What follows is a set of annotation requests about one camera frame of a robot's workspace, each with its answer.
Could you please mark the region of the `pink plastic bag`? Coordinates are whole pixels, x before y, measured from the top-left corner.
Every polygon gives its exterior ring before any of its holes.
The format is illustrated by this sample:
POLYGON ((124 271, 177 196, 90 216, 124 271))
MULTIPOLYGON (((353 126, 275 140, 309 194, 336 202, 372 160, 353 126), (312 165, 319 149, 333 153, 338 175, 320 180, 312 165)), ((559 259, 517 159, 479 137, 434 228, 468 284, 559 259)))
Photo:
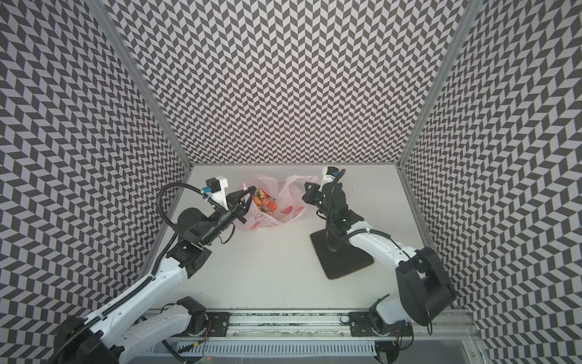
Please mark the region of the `pink plastic bag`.
POLYGON ((246 222, 241 223, 236 220, 236 228, 241 231, 252 231, 259 228, 273 228, 297 220, 309 208, 309 205, 302 200, 306 182, 317 183, 318 179, 315 176, 292 175, 286 180, 279 181, 263 174, 243 179, 240 186, 244 190, 254 186, 256 196, 257 191, 263 189, 268 194, 268 198, 263 199, 264 206, 262 207, 252 204, 245 215, 246 222), (270 202, 277 204, 276 211, 268 209, 270 202))

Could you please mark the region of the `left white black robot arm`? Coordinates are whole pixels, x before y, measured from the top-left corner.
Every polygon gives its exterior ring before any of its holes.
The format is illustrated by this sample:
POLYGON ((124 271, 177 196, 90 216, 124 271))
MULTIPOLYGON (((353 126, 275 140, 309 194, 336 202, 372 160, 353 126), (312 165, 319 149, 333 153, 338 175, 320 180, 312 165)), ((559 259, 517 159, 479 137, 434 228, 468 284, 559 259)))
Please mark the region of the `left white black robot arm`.
POLYGON ((157 300, 187 281, 211 255, 208 247, 236 220, 245 221, 253 205, 256 188, 226 194, 221 186, 203 189, 177 182, 160 190, 164 195, 173 187, 193 191, 210 203, 214 212, 207 216, 197 208, 180 213, 171 221, 162 207, 159 215, 174 234, 151 271, 120 296, 84 318, 69 317, 55 330, 55 348, 50 363, 126 363, 144 350, 173 335, 193 329, 206 335, 205 310, 194 299, 185 297, 163 313, 144 322, 139 318, 157 300))

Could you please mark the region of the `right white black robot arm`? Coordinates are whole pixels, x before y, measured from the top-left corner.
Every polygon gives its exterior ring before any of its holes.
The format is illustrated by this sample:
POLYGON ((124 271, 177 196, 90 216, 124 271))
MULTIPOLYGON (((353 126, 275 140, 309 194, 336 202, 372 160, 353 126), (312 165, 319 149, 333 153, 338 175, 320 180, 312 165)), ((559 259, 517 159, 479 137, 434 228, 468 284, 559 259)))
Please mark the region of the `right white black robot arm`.
POLYGON ((330 280, 379 262, 391 269, 396 292, 376 300, 369 309, 371 327, 389 335, 396 325, 413 321, 433 334, 434 320, 456 299, 456 291, 435 250, 416 249, 395 241, 351 210, 342 185, 307 182, 303 201, 317 209, 325 227, 311 234, 315 253, 330 280))

